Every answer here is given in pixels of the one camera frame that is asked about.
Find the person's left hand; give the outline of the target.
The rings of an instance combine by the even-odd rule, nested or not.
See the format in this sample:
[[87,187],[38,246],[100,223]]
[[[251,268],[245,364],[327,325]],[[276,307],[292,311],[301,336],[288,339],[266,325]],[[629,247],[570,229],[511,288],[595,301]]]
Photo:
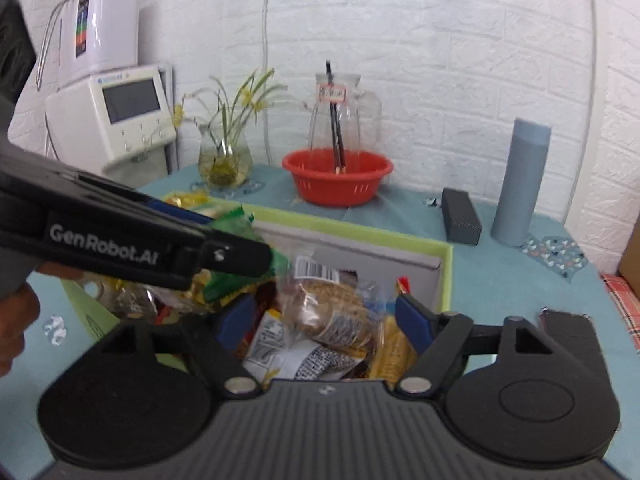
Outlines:
[[25,283],[1,300],[0,314],[0,376],[4,377],[25,349],[25,332],[40,315],[39,299]]

